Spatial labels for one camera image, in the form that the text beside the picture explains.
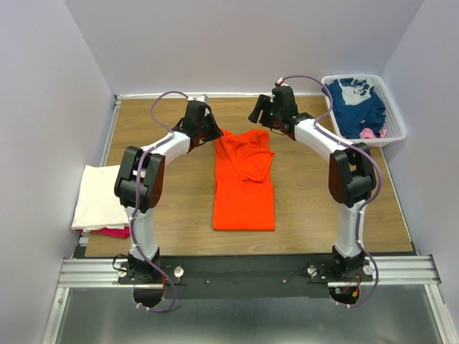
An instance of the white laundry basket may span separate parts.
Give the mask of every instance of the white laundry basket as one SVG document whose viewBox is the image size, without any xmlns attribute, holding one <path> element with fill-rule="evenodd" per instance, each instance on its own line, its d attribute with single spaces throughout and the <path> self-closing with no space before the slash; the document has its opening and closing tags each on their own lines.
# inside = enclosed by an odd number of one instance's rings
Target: white laundry basket
<svg viewBox="0 0 459 344">
<path fill-rule="evenodd" d="M 402 119 L 398 110 L 395 107 L 394 101 L 387 90 L 386 85 L 381 77 L 378 75 L 371 74 L 350 74 L 350 75 L 328 75 L 322 78 L 322 83 L 330 85 L 336 79 L 345 79 L 347 77 L 353 77 L 357 79 L 367 79 L 374 83 L 374 92 L 381 98 L 384 106 L 386 107 L 386 120 L 384 121 L 383 129 L 387 130 L 387 136 L 385 138 L 367 138 L 367 139 L 348 139 L 351 142 L 358 143 L 364 142 L 371 147 L 384 147 L 386 144 L 393 141 L 403 140 L 407 136 L 407 131 L 404 128 Z M 330 106 L 330 100 L 325 96 L 327 106 Z M 336 123 L 335 114 L 333 110 L 330 112 L 331 123 L 335 134 L 341 136 L 339 132 L 338 123 Z"/>
</svg>

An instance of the pink cloth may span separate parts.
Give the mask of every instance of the pink cloth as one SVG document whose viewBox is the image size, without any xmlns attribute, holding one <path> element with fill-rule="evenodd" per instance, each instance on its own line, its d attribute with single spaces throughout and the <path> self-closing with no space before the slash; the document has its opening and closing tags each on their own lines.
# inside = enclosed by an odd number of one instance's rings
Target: pink cloth
<svg viewBox="0 0 459 344">
<path fill-rule="evenodd" d="M 385 138 L 386 136 L 387 136 L 387 130 L 386 129 L 381 129 L 381 132 L 379 133 L 379 136 L 376 136 L 373 133 L 373 130 L 370 129 L 370 128 L 365 128 L 360 133 L 360 138 Z"/>
<path fill-rule="evenodd" d="M 124 229 L 102 228 L 97 231 L 93 231 L 93 233 L 99 233 L 103 235 L 108 235 L 109 237 L 120 238 L 120 239 L 126 239 L 131 236 L 128 226 L 124 227 Z"/>
</svg>

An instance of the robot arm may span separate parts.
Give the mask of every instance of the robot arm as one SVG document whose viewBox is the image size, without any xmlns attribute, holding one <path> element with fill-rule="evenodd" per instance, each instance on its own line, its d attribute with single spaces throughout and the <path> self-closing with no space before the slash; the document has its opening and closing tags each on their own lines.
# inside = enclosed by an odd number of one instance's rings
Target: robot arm
<svg viewBox="0 0 459 344">
<path fill-rule="evenodd" d="M 272 92 L 272 97 L 259 96 L 249 120 L 304 143 L 328 162 L 328 189 L 339 203 L 339 232 L 332 253 L 335 272 L 341 276 L 349 274 L 364 262 L 364 255 L 356 242 L 357 212 L 360 212 L 358 238 L 362 238 L 366 207 L 360 208 L 376 186 L 373 167 L 355 150 L 346 148 L 346 145 L 353 145 L 352 142 L 329 132 L 308 113 L 299 113 L 290 86 L 277 86 Z M 367 145 L 357 143 L 355 146 L 369 154 Z"/>
<path fill-rule="evenodd" d="M 133 226 L 138 244 L 151 261 L 157 260 L 159 254 L 153 213 L 161 197 L 165 166 L 197 146 L 223 135 L 215 123 L 212 109 L 206 103 L 207 97 L 201 96 L 197 99 L 188 102 L 185 116 L 173 128 L 172 133 L 142 148 L 128 147 L 120 165 L 115 195 L 120 198 L 127 215 L 131 217 L 136 206 L 136 176 L 140 157 L 145 151 L 152 151 L 154 148 L 154 153 L 146 156 L 141 169 L 140 206 Z M 143 257 L 135 244 L 131 243 L 128 259 L 133 266 L 141 266 L 141 263 L 135 261 L 137 259 L 142 262 Z"/>
</svg>

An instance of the white wall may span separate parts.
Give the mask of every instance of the white wall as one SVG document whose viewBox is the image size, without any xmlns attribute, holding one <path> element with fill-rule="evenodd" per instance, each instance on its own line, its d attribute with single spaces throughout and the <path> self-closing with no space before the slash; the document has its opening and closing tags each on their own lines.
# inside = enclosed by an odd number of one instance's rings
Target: white wall
<svg viewBox="0 0 459 344">
<path fill-rule="evenodd" d="M 40 343 L 111 92 L 62 0 L 0 11 L 0 343 Z"/>
<path fill-rule="evenodd" d="M 459 2 L 426 0 L 384 70 L 408 134 L 384 151 L 413 241 L 459 328 Z"/>
<path fill-rule="evenodd" d="M 423 0 L 65 1 L 113 92 L 129 94 L 259 92 L 292 73 L 380 74 Z"/>
</svg>

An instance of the white garment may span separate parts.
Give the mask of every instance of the white garment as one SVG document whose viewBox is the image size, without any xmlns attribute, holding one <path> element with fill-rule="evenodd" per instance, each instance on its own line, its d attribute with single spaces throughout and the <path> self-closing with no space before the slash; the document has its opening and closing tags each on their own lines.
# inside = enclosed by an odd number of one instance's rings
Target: white garment
<svg viewBox="0 0 459 344">
<path fill-rule="evenodd" d="M 128 215 L 115 196 L 116 176 L 120 166 L 86 166 L 80 183 L 72 229 L 96 231 L 102 228 L 124 229 Z"/>
<path fill-rule="evenodd" d="M 369 87 L 364 89 L 363 85 L 354 85 L 355 82 L 368 84 Z M 372 97 L 370 89 L 374 86 L 374 83 L 370 80 L 354 79 L 351 83 L 354 86 L 343 86 L 340 80 L 338 80 L 338 83 L 343 90 L 343 100 L 346 105 L 358 105 Z"/>
</svg>

